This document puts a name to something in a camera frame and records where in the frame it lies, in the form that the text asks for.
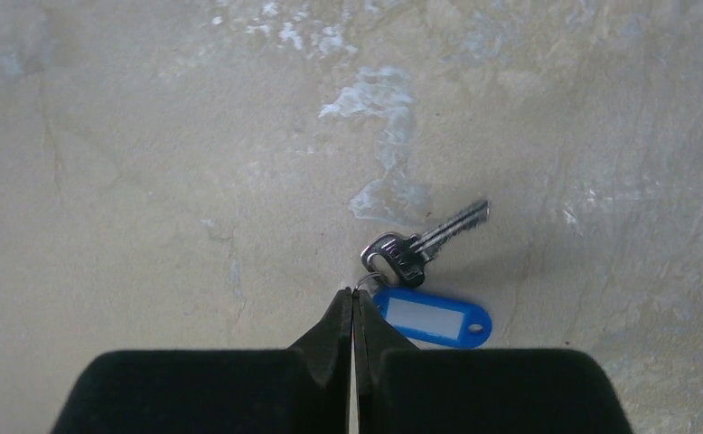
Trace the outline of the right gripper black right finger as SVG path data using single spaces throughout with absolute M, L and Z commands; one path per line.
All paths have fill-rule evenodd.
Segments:
M 354 290 L 362 433 L 630 433 L 614 387 L 571 349 L 421 350 Z

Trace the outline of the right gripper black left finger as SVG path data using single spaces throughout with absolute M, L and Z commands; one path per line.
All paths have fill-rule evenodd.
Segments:
M 345 433 L 352 293 L 282 349 L 120 350 L 75 382 L 56 433 Z

